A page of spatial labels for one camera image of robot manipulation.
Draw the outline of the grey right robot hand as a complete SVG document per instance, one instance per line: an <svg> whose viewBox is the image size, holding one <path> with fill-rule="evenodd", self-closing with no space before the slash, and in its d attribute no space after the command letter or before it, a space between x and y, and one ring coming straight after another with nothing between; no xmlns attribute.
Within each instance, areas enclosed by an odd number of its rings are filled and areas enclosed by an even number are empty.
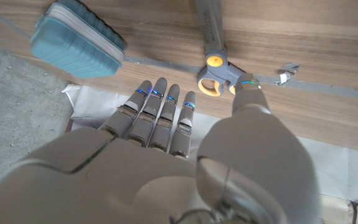
<svg viewBox="0 0 358 224"><path fill-rule="evenodd" d="M188 160L195 94L146 80L101 127L69 132L0 180L0 223L320 223L313 161L253 74Z"/></svg>

